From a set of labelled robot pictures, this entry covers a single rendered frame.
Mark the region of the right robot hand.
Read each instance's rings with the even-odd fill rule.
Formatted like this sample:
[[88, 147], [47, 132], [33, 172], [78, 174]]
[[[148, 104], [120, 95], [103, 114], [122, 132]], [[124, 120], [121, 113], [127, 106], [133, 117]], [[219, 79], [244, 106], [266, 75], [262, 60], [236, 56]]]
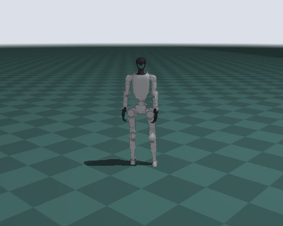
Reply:
[[156, 110], [156, 108], [154, 108], [154, 120], [151, 123], [154, 123], [157, 120], [157, 117], [158, 117], [157, 113], [158, 113], [158, 111]]

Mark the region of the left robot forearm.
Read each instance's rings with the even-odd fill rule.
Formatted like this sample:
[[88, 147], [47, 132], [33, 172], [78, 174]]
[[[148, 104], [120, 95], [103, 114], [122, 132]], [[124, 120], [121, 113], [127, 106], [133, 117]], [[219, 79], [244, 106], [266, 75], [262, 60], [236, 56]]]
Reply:
[[129, 99], [129, 97], [125, 95], [125, 90], [124, 90], [124, 91], [123, 91], [123, 107], [122, 107], [122, 109], [123, 109], [124, 107], [126, 107], [126, 109], [127, 109], [128, 99]]

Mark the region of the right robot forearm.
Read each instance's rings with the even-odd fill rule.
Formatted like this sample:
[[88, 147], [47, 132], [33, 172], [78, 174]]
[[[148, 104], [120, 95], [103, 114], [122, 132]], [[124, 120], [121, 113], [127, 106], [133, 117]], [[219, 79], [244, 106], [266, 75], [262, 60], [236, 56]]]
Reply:
[[153, 111], [154, 108], [156, 108], [156, 110], [158, 111], [158, 92], [155, 92], [155, 97], [152, 98], [153, 100]]

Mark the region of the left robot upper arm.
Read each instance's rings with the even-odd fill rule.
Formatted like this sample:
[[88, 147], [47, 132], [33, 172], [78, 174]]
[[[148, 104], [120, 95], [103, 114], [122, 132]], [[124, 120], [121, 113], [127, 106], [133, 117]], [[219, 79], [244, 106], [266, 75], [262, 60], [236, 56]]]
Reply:
[[125, 95], [126, 96], [130, 95], [130, 86], [131, 86], [130, 81], [131, 80], [132, 80], [132, 74], [127, 75], [125, 79]]

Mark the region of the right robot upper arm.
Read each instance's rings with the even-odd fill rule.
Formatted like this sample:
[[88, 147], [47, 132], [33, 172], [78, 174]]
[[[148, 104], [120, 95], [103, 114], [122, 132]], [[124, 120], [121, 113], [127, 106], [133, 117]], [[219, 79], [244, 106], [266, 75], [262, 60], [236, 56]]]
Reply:
[[150, 76], [150, 80], [152, 81], [152, 83], [151, 83], [151, 95], [154, 97], [156, 89], [157, 89], [157, 78], [156, 78], [155, 75], [149, 74], [149, 76]]

